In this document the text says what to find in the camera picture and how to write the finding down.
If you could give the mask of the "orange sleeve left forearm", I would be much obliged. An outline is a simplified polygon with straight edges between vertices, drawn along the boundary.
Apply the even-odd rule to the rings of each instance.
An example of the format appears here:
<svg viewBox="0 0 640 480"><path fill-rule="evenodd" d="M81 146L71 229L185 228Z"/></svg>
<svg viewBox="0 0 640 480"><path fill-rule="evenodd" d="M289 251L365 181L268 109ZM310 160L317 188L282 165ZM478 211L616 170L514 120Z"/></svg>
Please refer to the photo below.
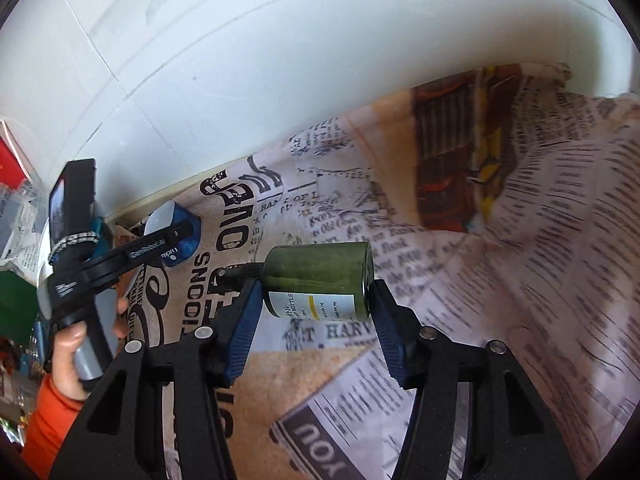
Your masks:
<svg viewBox="0 0 640 480"><path fill-rule="evenodd" d="M74 375L63 378L49 374L43 379L22 452L22 459L38 479L49 478L58 451L86 397Z"/></svg>

